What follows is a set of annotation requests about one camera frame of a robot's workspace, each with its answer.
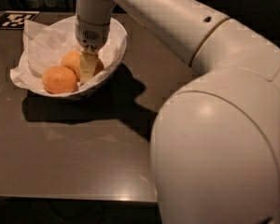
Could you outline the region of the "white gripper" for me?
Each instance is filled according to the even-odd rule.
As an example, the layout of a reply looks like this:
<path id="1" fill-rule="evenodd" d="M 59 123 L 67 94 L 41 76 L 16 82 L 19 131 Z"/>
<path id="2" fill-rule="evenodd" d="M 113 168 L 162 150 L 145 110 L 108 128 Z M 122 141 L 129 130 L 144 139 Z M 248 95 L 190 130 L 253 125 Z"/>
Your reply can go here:
<path id="1" fill-rule="evenodd" d="M 110 23 L 91 24 L 76 16 L 75 36 L 78 44 L 88 50 L 100 50 L 108 39 Z M 94 77 L 94 72 L 98 64 L 96 53 L 81 52 L 80 59 L 80 81 L 88 82 Z"/>

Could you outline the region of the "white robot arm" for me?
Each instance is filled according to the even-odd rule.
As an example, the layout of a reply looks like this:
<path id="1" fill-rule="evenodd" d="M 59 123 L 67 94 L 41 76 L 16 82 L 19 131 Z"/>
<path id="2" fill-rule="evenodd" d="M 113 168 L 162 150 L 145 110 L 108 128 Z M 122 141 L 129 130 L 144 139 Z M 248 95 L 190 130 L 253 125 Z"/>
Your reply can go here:
<path id="1" fill-rule="evenodd" d="M 152 129 L 162 224 L 280 224 L 280 48 L 195 0 L 77 0 L 81 46 L 116 6 L 196 73 Z"/>

